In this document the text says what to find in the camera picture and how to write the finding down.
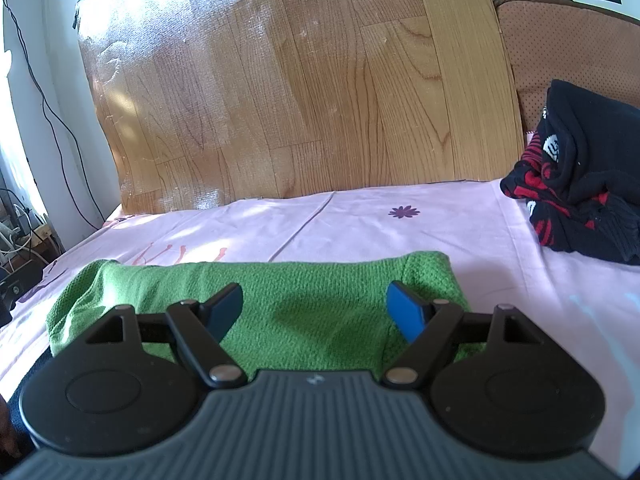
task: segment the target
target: purple flower print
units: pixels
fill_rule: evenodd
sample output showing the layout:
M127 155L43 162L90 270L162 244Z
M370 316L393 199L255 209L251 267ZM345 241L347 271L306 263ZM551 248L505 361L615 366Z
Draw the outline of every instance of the purple flower print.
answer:
M418 211L415 207L411 207L410 205L403 207L395 207L393 211L389 211L389 214L393 218L411 218L413 216L419 215L420 211Z

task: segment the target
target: wooden headboard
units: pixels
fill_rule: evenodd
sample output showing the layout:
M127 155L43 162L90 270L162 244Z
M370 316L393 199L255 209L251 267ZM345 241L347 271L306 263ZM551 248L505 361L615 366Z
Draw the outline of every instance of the wooden headboard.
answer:
M522 150L490 0L80 0L125 213L489 180Z

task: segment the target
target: electrical cord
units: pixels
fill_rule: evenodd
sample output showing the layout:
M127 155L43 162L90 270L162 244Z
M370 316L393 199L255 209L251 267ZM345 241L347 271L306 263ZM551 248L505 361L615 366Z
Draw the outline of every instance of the electrical cord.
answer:
M45 110L45 105L47 105L47 108L49 109L50 113L53 114L53 116L66 128L66 130L69 132L69 134L71 135L72 139L74 140L75 144L76 144L76 149L78 150L78 157L80 160L80 166L82 168L82 175L84 176L84 182L86 184L86 188L89 192L89 196L91 197L92 202L94 202L94 205L96 207L96 209L98 210L98 213L100 214L100 218L102 218L102 221L105 221L104 215L102 214L102 211L100 210L100 208L98 207L98 204L95 201L94 195L91 192L91 187L89 186L89 181L87 179L86 176L86 171L84 170L84 162L82 161L82 154L80 152L80 145L78 144L78 139L76 139L76 136L74 135L74 133L71 131L71 129L66 125L65 121L63 121L56 113L55 111L52 110L51 106L49 105L49 102L47 101L47 98L44 95L44 92L42 90L42 88L40 87L34 73L33 73L33 69L31 67L31 63L29 60L29 53L27 51L27 46L24 42L24 38L22 36L22 30L20 29L20 25L18 25L18 20L14 15L14 12L11 10L11 7L9 7L8 5L8 1L7 0L2 0L2 3L4 4L4 6L6 7L6 9L9 11L9 14L11 16L12 21L14 22L15 25L15 30L18 36L18 41L20 42L20 46L22 47L22 52L24 54L24 59L27 62L27 69L29 71L29 75L31 76L31 80L33 81L33 84L35 85L36 89L38 90L38 92L40 93L41 97L42 97L42 114L44 115L44 118L46 119L47 123L49 123L49 126L51 127L51 132L53 133L53 138L55 140L56 143L56 147L58 149L58 153L60 154L60 167L62 168L62 176L65 180L65 185L66 185L66 190L69 192L69 195L71 197L72 202L74 203L74 206L76 207L76 210L78 211L78 214L82 217L82 219L89 224L92 228L94 228L96 231L98 230L98 228L93 225L91 222L88 221L88 219L84 216L84 214L82 214L82 211L80 211L80 208L78 207L78 204L76 203L76 199L73 196L73 193L71 193L71 188L69 187L69 182L66 179L66 173L65 173L65 164L64 164L64 158L62 155L62 150L60 149L60 144L58 143L58 137L56 136L56 131L55 128L53 127L53 124L51 123L51 120L49 119L49 117L47 117L47 113Z
M16 213L18 212L18 209L20 209L20 211L21 211L23 214L25 214L25 215L26 215L26 217L27 217L27 222L28 222L28 224L29 224L29 229L31 230L31 233L30 233L30 240L31 240L31 234L34 234L34 235L36 235L36 238L38 238L38 240L40 240L42 243L44 243L44 238L42 238L42 237L41 237L41 236L40 236L40 235L35 231L35 229L34 229L34 228L32 227L32 225L31 225L31 219L29 218L29 213L30 213L30 211L31 211L31 210L30 210L28 207L25 207L25 206L24 206L24 203L22 202L22 200L20 200L20 197L19 197L19 196L17 196L17 195L16 195L16 193L15 193L13 190L11 190L11 189L9 189L9 188L7 188L7 187L0 187L0 191L6 191L6 192L8 192L8 193L11 193L11 194L15 197L15 199L16 199L18 202L20 202L20 205L19 205L19 206L18 206L17 204L14 204L14 209L16 210ZM53 243L55 244L56 249L58 250L58 255L62 254L62 250L61 250L60 246L58 245L58 242L56 241L56 239L52 236L52 237L50 237L50 240L52 240L52 241L53 241ZM28 249L28 251L29 251L29 254L30 254L30 259L31 259L31 254L36 254L36 256L37 256L37 257L39 257L43 262L45 262L47 265L49 265L49 262L48 262L47 260L45 260L45 259L42 257L42 255L41 255L40 253L38 253L37 251L33 251L33 250L31 249L31 243L29 244L29 249ZM9 258L9 265L10 265L10 267L11 267L12 269L14 268L14 266L13 266L13 265L12 265L12 263L11 263L11 258Z
M14 248L11 251L0 251L0 254L14 254L17 253L18 251L24 249L29 243L31 242L31 234L29 234L29 239L20 247L16 247L14 241L12 240L11 236L9 236L9 245L13 246Z
M6 191L6 192L8 192L8 193L11 193L11 194L15 197L15 199L20 203L20 209L21 209L21 211L22 211L25 215L27 215L27 220L28 220L28 222L29 222L29 228L31 229L31 232L32 232L33 234L35 234L41 242L44 242L44 240L40 237L40 235L39 235L36 231L34 231L34 230L33 230L33 228L31 227L31 221L29 220L29 213L31 212L31 209L29 209L28 207L26 207L26 206L24 205L24 203L22 202L22 200L20 200L20 197L16 195L16 193L14 192L14 190L13 190L13 189L9 189L8 187L0 187L0 191Z

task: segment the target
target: black cable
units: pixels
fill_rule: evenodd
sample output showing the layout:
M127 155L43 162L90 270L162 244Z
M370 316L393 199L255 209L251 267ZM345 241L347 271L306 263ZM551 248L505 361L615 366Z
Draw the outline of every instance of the black cable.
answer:
M25 208L24 203L22 202L22 200L20 200L20 197L19 197L19 196L17 196L17 195L14 193L14 190L9 189L8 187L0 187L0 191L7 191L7 192L11 193L13 196L15 196L15 199L20 203L20 207L21 207L22 209L24 209L24 210L26 210L26 209L27 209L27 208Z
M30 229L31 229L31 232L36 235L38 240L40 240L42 243L44 243L44 239L35 231L35 229L33 229L32 227L30 227Z
M50 236L50 240L56 246L56 250L58 251L58 256L61 256L62 255L62 248L60 247L60 244L56 241L56 237L55 236Z
M66 185L66 190L68 190L69 195L71 197L72 202L74 203L74 206L76 207L76 210L78 211L78 214L82 217L82 219L89 224L92 228L94 228L96 231L98 230L98 228L93 225L91 222L89 222L87 220L87 218L82 214L82 211L80 211L80 208L78 207L78 204L76 203L76 199L73 196L73 193L71 193L71 188L69 187L69 182L66 179L66 173L65 173L65 165L64 165L64 158L62 155L62 150L60 149L60 144L58 143L58 138L56 136L56 131L55 128L53 127L53 124L51 123L51 120L47 117L47 113L45 110L45 105L47 105L47 108L49 109L49 111L53 114L53 116L66 128L66 130L69 132L69 134L71 135L72 139L74 140L75 144L76 144L76 149L78 150L78 157L80 160L80 166L82 168L82 175L84 176L84 182L86 184L86 188L89 192L89 196L91 197L92 202L94 202L95 208L98 210L98 213L100 214L100 218L102 218L102 221L104 222L104 215L102 214L102 211L100 210L100 208L98 207L98 204L95 201L94 195L91 192L91 187L89 186L89 181L87 179L86 176L86 171L84 170L84 162L82 161L82 154L80 152L80 145L78 144L78 139L76 138L76 136L74 135L74 133L71 131L71 129L66 125L65 121L63 121L56 113L55 111L52 110L51 106L49 105L49 102L47 101L47 98L44 95L44 92L42 90L42 88L40 87L35 74L33 73L33 69L31 67L31 63L29 60L29 53L27 51L27 46L24 42L24 38L22 36L22 30L20 29L20 25L18 25L18 20L14 15L14 12L11 10L11 7L9 7L7 0L2 0L2 3L4 4L4 6L6 7L6 9L9 11L9 14L11 15L11 19L14 22L15 25L15 30L18 36L18 41L20 42L20 46L22 47L22 52L24 54L24 59L27 62L27 69L29 71L29 75L31 76L31 80L33 81L36 89L38 90L38 92L40 93L41 97L42 97L42 114L44 115L44 118L47 120L47 123L49 123L49 126L51 127L51 131L53 133L53 138L55 140L56 143L56 147L58 149L58 153L60 154L60 167L62 168L62 176L65 180L65 185Z

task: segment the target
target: ribbed gray surface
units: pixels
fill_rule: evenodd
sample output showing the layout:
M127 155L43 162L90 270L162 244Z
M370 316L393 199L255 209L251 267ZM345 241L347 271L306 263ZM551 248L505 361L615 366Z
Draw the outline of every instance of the ribbed gray surface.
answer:
M368 372L261 372L209 395L186 428L127 456L73 458L43 450L10 480L612 480L590 455L516 463L443 431L420 398Z

